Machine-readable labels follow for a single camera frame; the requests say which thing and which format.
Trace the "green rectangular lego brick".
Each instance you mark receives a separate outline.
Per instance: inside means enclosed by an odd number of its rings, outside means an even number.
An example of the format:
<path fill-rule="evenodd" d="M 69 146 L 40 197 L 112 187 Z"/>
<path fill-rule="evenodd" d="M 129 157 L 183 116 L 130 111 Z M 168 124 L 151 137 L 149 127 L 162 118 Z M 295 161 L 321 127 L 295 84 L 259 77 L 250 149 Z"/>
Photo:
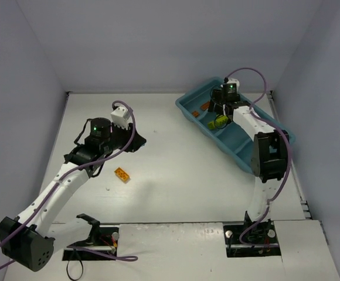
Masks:
<path fill-rule="evenodd" d="M 208 122 L 207 126 L 208 126 L 208 128 L 209 128 L 210 130 L 216 129 L 216 123 L 215 123 L 215 121 L 210 121 L 210 122 Z"/>

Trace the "small green square lego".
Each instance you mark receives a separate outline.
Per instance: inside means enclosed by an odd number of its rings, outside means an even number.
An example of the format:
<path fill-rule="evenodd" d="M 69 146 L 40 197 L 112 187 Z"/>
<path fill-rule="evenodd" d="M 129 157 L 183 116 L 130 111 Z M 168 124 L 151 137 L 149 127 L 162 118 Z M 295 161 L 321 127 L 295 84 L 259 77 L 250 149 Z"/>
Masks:
<path fill-rule="evenodd" d="M 227 121 L 228 121 L 228 117 L 221 115 L 221 116 L 217 116 L 215 119 L 215 125 L 216 126 L 223 126 Z"/>

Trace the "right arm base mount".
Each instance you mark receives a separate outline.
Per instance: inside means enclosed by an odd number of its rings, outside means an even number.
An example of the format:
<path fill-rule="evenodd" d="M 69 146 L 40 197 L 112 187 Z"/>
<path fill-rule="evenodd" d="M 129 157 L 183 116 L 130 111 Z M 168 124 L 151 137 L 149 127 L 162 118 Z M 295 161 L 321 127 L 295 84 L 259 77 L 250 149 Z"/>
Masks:
<path fill-rule="evenodd" d="M 240 235 L 248 224 L 223 224 L 226 256 L 228 258 L 261 258 L 281 256 L 275 225 L 262 222 L 248 233 Z"/>

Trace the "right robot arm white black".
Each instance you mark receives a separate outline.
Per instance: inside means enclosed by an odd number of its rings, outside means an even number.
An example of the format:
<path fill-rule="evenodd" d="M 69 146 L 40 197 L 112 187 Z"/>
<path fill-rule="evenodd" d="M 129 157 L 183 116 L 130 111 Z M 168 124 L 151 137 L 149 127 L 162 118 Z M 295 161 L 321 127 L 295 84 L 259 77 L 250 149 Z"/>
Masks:
<path fill-rule="evenodd" d="M 271 219 L 270 208 L 277 199 L 290 173 L 288 134 L 276 124 L 260 118 L 254 107 L 238 93 L 238 82 L 226 79 L 210 93 L 209 112 L 214 112 L 215 129 L 237 125 L 253 144 L 250 166 L 255 184 L 246 211 L 246 231 Z"/>

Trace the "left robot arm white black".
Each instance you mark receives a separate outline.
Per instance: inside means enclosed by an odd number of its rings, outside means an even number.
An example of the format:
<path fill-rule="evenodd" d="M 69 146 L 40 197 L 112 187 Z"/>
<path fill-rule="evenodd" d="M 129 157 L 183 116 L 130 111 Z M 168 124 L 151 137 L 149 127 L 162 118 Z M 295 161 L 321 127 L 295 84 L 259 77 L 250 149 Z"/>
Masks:
<path fill-rule="evenodd" d="M 58 231 L 51 231 L 55 218 L 74 193 L 99 176 L 106 161 L 120 153 L 136 152 L 146 144 L 135 121 L 121 125 L 107 118 L 89 118 L 89 135 L 64 155 L 64 163 L 37 199 L 15 218 L 0 222 L 2 253 L 33 272 L 41 270 L 57 251 L 78 242 L 94 244 L 101 234 L 100 222 L 79 214 Z"/>

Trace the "orange yellow lego brick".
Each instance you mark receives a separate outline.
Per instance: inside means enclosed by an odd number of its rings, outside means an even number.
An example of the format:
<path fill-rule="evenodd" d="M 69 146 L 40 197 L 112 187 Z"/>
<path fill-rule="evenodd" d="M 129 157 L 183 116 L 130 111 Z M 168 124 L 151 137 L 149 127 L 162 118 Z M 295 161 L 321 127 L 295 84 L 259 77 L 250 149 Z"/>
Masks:
<path fill-rule="evenodd" d="M 114 174 L 123 182 L 127 183 L 130 180 L 130 175 L 123 170 L 122 168 L 118 167 L 115 169 Z"/>

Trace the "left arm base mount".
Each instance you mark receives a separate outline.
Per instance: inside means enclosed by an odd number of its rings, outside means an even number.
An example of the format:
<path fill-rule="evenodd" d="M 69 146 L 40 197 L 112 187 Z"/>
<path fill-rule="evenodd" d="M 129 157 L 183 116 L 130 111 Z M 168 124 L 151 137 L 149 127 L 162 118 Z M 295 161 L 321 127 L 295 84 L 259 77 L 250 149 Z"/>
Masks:
<path fill-rule="evenodd" d="M 72 246 L 94 250 L 105 255 L 117 256 L 119 226 L 102 224 L 97 219 L 79 214 L 76 218 L 86 221 L 91 225 L 88 238 L 84 241 L 77 241 Z M 66 248 L 63 251 L 63 261 L 113 261 L 113 258 L 97 255 L 80 249 Z"/>

